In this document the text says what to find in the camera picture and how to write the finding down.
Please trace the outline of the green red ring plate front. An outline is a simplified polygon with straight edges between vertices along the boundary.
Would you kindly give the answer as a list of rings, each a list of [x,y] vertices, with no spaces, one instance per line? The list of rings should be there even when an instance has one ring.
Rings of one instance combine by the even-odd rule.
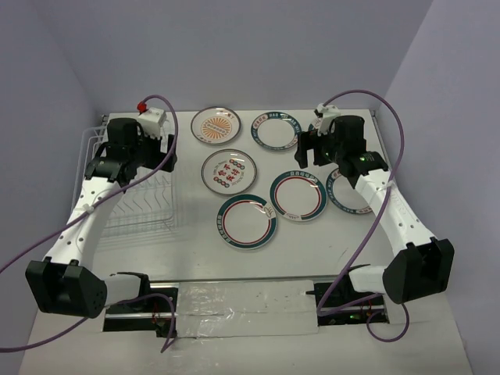
[[[216,229],[229,246],[254,251],[273,239],[277,231],[277,214],[264,198],[236,195],[220,206]]]

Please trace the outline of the orange sunburst plate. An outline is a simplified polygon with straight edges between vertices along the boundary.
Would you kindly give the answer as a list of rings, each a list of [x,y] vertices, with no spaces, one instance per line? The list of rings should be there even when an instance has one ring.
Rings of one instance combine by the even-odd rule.
[[[241,119],[232,109],[212,106],[198,111],[191,120],[191,133],[208,145],[224,145],[240,133]]]

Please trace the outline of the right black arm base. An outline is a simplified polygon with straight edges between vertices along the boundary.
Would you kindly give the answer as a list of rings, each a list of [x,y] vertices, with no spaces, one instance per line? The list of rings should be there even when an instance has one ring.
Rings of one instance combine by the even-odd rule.
[[[319,305],[321,298],[332,283],[332,280],[315,280],[313,281],[313,287],[309,289],[306,294],[313,296],[316,305]],[[341,305],[345,305],[348,302],[360,298],[365,298],[369,295],[371,295],[370,292],[356,292],[350,281],[342,280],[327,298],[323,305],[322,312],[340,307]],[[388,322],[386,305],[382,297],[350,305],[329,316],[318,316],[317,323],[319,327],[365,324],[370,317],[372,318],[372,323]]]

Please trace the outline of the red characters plate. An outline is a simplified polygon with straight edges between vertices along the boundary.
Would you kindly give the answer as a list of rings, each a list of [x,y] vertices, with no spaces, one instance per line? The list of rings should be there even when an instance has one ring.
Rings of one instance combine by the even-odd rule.
[[[212,153],[202,164],[203,184],[219,195],[237,195],[248,190],[257,178],[253,158],[237,149],[223,149]]]

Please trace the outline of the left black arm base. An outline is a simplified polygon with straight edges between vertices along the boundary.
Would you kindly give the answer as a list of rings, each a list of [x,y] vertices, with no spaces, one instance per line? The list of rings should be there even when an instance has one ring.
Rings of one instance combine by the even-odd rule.
[[[151,331],[167,338],[172,313],[162,297],[148,298],[134,304],[113,305],[105,311],[104,332]]]

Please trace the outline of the green red ring plate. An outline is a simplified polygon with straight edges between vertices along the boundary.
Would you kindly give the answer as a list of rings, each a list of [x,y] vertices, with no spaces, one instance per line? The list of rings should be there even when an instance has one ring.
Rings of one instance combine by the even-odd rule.
[[[270,186],[270,201],[287,220],[305,222],[317,218],[327,206],[327,192],[311,173],[290,170],[276,177]]]
[[[273,239],[277,231],[277,214],[264,198],[236,195],[220,206],[216,229],[229,246],[254,251]]]

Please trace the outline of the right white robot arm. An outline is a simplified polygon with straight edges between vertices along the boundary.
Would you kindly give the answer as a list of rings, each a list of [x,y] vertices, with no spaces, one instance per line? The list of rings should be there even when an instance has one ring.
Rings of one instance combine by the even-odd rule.
[[[378,152],[370,152],[360,116],[339,116],[319,130],[300,133],[295,160],[308,165],[337,165],[352,188],[376,216],[390,242],[394,258],[387,266],[346,266],[339,287],[341,300],[357,305],[366,293],[386,295],[401,305],[447,289],[455,249],[448,239],[438,239],[418,219],[395,185],[391,171]]]

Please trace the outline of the green rim lettered plate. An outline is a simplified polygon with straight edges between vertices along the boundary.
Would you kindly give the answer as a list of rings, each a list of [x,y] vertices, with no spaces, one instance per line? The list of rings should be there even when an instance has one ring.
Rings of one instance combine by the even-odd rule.
[[[279,111],[264,112],[251,125],[255,143],[273,152],[284,152],[296,146],[302,132],[300,123],[290,114]]]

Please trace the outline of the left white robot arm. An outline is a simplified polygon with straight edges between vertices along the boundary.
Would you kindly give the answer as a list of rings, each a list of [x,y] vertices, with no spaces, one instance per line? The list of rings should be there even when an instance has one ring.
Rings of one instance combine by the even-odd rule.
[[[106,139],[86,165],[66,227],[45,257],[27,266],[27,283],[43,313],[95,318],[107,305],[123,300],[138,312],[152,304],[146,275],[118,272],[101,279],[91,266],[105,225],[138,171],[173,171],[174,136],[165,134],[165,122],[165,116],[108,121]]]

